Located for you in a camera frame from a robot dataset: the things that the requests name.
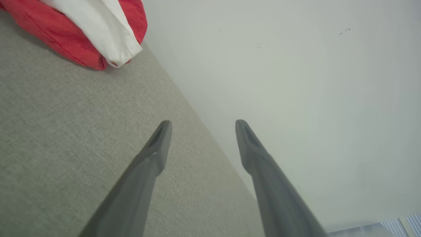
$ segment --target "red fabric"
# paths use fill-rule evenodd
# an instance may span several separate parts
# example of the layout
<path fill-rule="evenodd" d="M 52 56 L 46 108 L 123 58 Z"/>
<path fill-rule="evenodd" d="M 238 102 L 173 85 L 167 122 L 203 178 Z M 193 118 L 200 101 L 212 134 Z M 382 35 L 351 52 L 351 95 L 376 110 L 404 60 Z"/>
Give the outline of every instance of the red fabric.
<path fill-rule="evenodd" d="M 137 41 L 142 43 L 147 29 L 143 4 L 140 0 L 119 0 Z M 16 23 L 49 47 L 80 65 L 104 70 L 107 61 L 85 34 L 69 18 L 39 0 L 0 0 Z"/>

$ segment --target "gray carpet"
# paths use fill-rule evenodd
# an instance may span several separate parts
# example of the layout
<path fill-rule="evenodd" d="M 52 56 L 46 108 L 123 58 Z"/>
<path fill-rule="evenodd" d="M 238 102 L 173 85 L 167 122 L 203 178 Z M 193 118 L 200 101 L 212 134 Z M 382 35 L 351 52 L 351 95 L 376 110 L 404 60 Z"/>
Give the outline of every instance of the gray carpet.
<path fill-rule="evenodd" d="M 263 236 L 256 200 L 142 47 L 123 68 L 90 70 L 0 11 L 0 236 L 77 236 L 166 119 L 145 236 Z"/>

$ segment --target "red bag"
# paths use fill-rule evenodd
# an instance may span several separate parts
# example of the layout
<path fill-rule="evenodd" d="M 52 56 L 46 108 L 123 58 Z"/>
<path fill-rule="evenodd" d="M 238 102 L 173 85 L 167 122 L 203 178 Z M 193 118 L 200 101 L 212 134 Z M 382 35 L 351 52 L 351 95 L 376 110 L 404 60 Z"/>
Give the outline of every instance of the red bag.
<path fill-rule="evenodd" d="M 119 0 L 134 35 L 142 43 L 148 23 L 140 0 Z M 83 31 L 63 13 L 39 0 L 0 0 L 16 23 L 49 47 L 85 67 L 105 70 L 107 61 L 92 45 Z"/>

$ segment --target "white cloth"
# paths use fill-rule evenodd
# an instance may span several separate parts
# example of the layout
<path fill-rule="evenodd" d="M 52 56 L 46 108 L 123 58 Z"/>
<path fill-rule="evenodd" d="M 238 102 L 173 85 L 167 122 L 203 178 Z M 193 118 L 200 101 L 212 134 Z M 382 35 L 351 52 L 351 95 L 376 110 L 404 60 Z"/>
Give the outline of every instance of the white cloth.
<path fill-rule="evenodd" d="M 142 51 L 118 0 L 41 1 L 73 21 L 113 67 Z"/>

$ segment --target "white wall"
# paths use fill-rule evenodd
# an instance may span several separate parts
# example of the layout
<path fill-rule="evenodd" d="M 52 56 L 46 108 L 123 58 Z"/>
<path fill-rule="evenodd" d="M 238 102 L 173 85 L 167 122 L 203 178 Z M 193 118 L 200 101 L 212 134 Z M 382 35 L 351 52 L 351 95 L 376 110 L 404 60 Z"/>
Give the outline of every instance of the white wall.
<path fill-rule="evenodd" d="M 236 119 L 328 231 L 421 211 L 421 1 L 144 6 L 146 43 L 253 193 Z"/>

